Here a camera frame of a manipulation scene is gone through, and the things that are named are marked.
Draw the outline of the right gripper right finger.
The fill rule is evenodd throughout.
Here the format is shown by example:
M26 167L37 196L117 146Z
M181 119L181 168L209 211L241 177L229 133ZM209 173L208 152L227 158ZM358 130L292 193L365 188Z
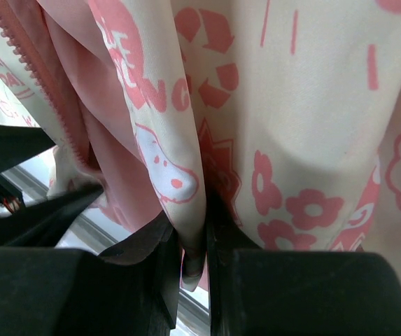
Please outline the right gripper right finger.
M212 335L401 335L401 285L380 255L268 251L210 194Z

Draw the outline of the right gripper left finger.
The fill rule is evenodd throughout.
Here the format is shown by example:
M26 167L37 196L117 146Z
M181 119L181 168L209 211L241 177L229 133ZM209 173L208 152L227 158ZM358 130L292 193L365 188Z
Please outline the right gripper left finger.
M99 255L0 247L0 335L168 335L180 271L164 213Z

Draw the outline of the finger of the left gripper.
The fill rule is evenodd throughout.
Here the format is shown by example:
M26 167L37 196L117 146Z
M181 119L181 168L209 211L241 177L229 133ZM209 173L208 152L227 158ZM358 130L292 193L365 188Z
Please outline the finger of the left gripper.
M56 246L103 191L101 185L89 183L0 218L0 246Z
M54 145L55 142L41 128L0 125L0 173Z

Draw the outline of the pink and cream jacket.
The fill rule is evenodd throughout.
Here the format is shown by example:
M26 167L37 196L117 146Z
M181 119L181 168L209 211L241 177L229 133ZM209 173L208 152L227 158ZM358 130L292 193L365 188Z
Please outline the pink and cream jacket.
M206 194L264 249L364 249L401 280L401 1L0 1L0 124L51 195L160 212L200 285Z

